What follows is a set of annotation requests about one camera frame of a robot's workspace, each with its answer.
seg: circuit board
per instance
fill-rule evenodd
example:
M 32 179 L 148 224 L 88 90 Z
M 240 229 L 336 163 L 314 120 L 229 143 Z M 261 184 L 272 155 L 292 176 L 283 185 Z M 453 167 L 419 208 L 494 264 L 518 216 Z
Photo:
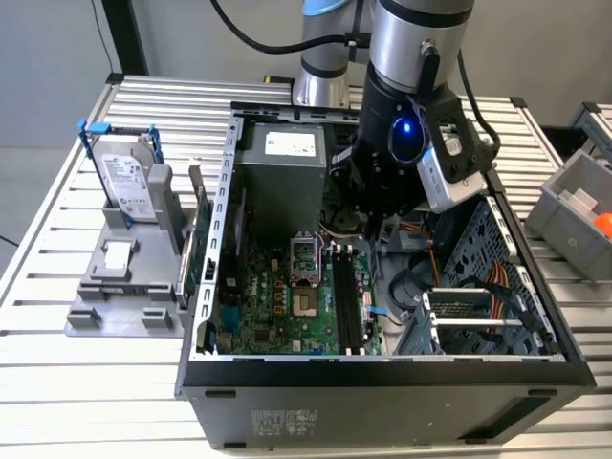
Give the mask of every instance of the circuit board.
M 250 247 L 245 291 L 240 295 L 240 304 L 226 305 L 222 310 L 219 337 L 222 353 L 313 356 L 339 353 L 331 252 L 323 252 L 321 281 L 314 289 L 292 285 L 291 259 L 287 249 Z M 356 308 L 361 314 L 362 292 L 373 294 L 364 253 L 353 257 L 353 267 L 355 288 L 360 289 Z M 371 323 L 372 334 L 363 344 L 363 349 L 365 354 L 380 354 L 375 317 Z

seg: orange object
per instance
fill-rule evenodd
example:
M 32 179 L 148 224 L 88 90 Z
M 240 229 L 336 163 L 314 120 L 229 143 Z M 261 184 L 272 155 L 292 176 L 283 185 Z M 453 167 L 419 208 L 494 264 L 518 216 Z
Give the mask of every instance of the orange object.
M 612 213 L 603 213 L 593 220 L 593 225 L 603 231 L 606 236 L 612 237 Z

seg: metal case frame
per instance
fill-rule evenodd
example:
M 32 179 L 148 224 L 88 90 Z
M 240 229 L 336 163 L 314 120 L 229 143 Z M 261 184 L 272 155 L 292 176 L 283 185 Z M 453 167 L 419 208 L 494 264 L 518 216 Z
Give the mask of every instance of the metal case frame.
M 206 271 L 193 327 L 186 329 L 177 377 L 177 395 L 189 398 L 214 448 L 504 443 L 596 385 L 494 171 L 486 177 L 490 196 L 506 222 L 521 265 L 531 276 L 565 361 L 529 357 L 517 362 L 504 356 L 245 357 L 198 352 L 210 349 L 216 334 L 210 319 L 219 315 L 220 308 L 214 306 L 216 277 L 244 117 L 357 124 L 359 114 L 232 105 Z

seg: gray bin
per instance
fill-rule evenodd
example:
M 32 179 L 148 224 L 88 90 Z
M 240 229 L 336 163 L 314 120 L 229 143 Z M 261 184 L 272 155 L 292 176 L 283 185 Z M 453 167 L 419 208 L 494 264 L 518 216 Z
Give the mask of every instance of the gray bin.
M 597 201 L 593 212 L 612 212 L 612 172 L 586 153 L 576 153 L 541 187 L 542 195 L 527 227 L 593 281 L 612 280 L 612 241 L 559 194 L 579 188 Z

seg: gray wall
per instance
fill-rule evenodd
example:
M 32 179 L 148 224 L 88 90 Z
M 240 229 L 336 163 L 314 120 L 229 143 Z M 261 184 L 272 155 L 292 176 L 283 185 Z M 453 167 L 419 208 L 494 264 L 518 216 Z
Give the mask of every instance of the gray wall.
M 264 43 L 301 37 L 300 0 L 221 3 Z M 207 0 L 134 6 L 152 75 L 260 81 L 299 68 L 298 55 L 262 55 L 243 45 Z M 612 102 L 610 18 L 612 0 L 477 0 L 465 41 L 475 92 L 522 96 L 545 123 L 567 122 L 583 100 Z M 0 145 L 68 147 L 108 71 L 88 0 L 0 0 Z M 352 67 L 350 76 L 360 84 L 363 68 Z M 460 89 L 456 79 L 453 86 Z
M 204 0 L 134 0 L 149 68 L 164 77 L 259 81 L 294 76 L 299 57 L 251 50 Z M 223 0 L 251 37 L 301 37 L 299 0 Z M 612 101 L 612 0 L 476 0 L 464 44 L 474 91 L 522 96 L 543 123 L 567 123 L 584 100 Z M 360 84 L 363 68 L 351 68 Z M 463 91 L 458 78 L 452 81 Z
M 0 0 L 0 145 L 68 148 L 109 72 L 89 0 Z

